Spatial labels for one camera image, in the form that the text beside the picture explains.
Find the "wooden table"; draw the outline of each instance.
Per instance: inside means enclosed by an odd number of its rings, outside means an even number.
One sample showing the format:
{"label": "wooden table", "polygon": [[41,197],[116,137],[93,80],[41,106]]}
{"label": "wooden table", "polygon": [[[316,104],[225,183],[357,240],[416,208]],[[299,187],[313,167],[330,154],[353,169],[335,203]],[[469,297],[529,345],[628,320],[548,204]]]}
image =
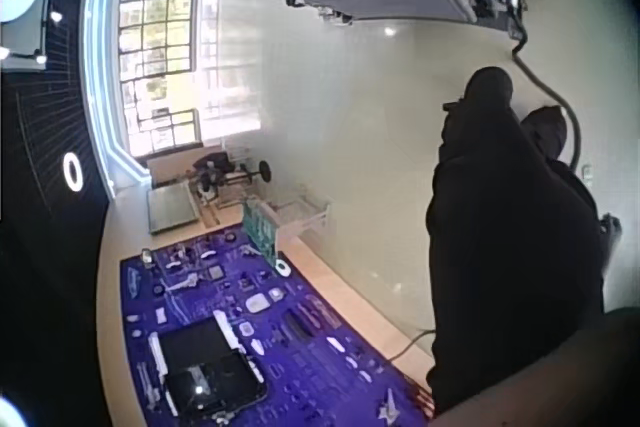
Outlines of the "wooden table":
{"label": "wooden table", "polygon": [[[148,233],[146,191],[138,185],[120,192],[109,206],[98,265],[96,321],[98,357],[104,392],[116,427],[145,426],[131,371],[127,362],[120,300],[120,261],[147,247],[158,249],[242,220],[241,206],[218,212],[220,225],[207,228],[197,222],[157,236]],[[410,342],[402,332],[374,309],[299,239],[283,248],[300,272],[324,298],[385,357],[401,351]],[[412,347],[394,365],[423,387],[433,359]]]}

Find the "black cloth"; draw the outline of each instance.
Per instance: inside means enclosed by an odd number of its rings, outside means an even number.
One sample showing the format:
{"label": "black cloth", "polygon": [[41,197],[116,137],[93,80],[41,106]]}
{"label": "black cloth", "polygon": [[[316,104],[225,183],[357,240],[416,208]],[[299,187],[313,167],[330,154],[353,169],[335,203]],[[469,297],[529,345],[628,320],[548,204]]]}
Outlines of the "black cloth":
{"label": "black cloth", "polygon": [[546,159],[483,69],[448,114],[427,212],[436,415],[518,372],[602,313],[595,203]]}

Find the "purple mat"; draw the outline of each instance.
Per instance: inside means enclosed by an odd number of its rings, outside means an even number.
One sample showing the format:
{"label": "purple mat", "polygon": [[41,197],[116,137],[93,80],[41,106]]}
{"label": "purple mat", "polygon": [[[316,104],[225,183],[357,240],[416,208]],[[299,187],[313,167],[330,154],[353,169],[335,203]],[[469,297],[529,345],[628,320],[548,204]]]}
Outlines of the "purple mat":
{"label": "purple mat", "polygon": [[[230,233],[235,235],[235,240],[225,239]],[[156,274],[145,270],[139,257],[124,260],[120,266],[127,354],[147,425],[179,425],[178,419],[171,414],[158,379],[147,340],[149,334],[162,334],[212,317],[214,310],[226,313],[235,335],[262,372],[268,388],[266,399],[241,411],[231,425],[386,426],[387,421],[378,417],[380,408],[388,400],[389,389],[400,413],[392,425],[428,424],[423,410],[428,395],[386,362],[286,258],[293,273],[285,279],[279,277],[261,256],[243,254],[242,246],[253,244],[241,225],[181,244],[190,256],[188,259],[179,258],[176,246],[153,253],[160,266]],[[202,258],[212,250],[216,251],[215,255]],[[181,265],[166,268],[176,262]],[[220,274],[218,269],[210,269],[214,266],[222,268],[224,278],[213,280],[212,274],[214,277]],[[154,285],[164,282],[171,286],[196,272],[199,275],[196,287],[154,295]],[[136,285],[137,294],[132,298]],[[280,289],[284,297],[280,298],[281,295],[272,290],[274,288]],[[260,293],[268,299],[270,306],[261,312],[249,313],[246,300]],[[166,322],[158,324],[156,309],[162,307]],[[309,338],[305,338],[305,332],[296,331],[283,320],[286,312],[294,312],[302,320],[303,330],[311,334]],[[259,355],[251,346],[253,339],[260,340],[264,355]],[[161,393],[153,409],[141,380],[145,371],[150,387]],[[199,425],[215,424],[201,422]]]}

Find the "black cable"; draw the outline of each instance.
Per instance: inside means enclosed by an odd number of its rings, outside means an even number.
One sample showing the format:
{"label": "black cable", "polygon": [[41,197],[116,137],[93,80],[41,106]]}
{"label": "black cable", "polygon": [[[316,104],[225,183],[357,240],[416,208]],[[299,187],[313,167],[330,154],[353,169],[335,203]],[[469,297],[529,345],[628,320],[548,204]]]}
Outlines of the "black cable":
{"label": "black cable", "polygon": [[400,357],[402,357],[404,354],[406,354],[407,352],[409,352],[409,349],[411,347],[413,347],[416,342],[418,342],[422,337],[424,337],[425,335],[429,335],[429,334],[435,334],[436,333],[436,329],[430,329],[430,330],[423,330],[422,332],[420,332],[420,334],[418,334],[417,336],[415,336],[413,338],[413,340],[411,342],[409,342],[409,345],[407,345],[404,349],[402,349],[402,351],[400,351],[400,353],[394,355],[393,357],[389,357],[387,360],[389,362],[394,362],[396,360],[398,360]]}
{"label": "black cable", "polygon": [[522,38],[518,45],[511,51],[511,55],[513,57],[513,61],[520,68],[520,70],[527,76],[527,78],[533,82],[540,90],[542,90],[545,94],[551,97],[553,100],[558,102],[560,107],[564,109],[569,117],[569,121],[571,122],[571,126],[573,127],[573,156],[571,157],[571,162],[569,163],[569,167],[575,173],[578,169],[578,164],[580,163],[580,155],[582,154],[582,129],[580,128],[580,121],[578,120],[578,116],[575,111],[564,98],[560,96],[556,91],[554,91],[547,84],[542,82],[524,63],[524,61],[520,58],[520,51],[524,48],[524,46],[529,41],[529,35],[527,34],[527,30],[524,28],[524,25],[520,21],[520,18],[513,9],[509,9],[509,15],[515,22],[518,30],[520,30],[522,34]]}

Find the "black panel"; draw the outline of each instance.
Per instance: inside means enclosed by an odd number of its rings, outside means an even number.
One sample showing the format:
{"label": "black panel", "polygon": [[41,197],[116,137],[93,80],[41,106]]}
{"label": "black panel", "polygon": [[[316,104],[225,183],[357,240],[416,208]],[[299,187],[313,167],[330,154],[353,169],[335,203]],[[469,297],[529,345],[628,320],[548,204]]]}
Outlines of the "black panel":
{"label": "black panel", "polygon": [[[64,18],[47,31],[44,72],[2,76],[0,390],[30,425],[110,425],[95,327],[108,199],[82,101],[80,2],[51,0]],[[66,152],[82,165],[79,193]]]}

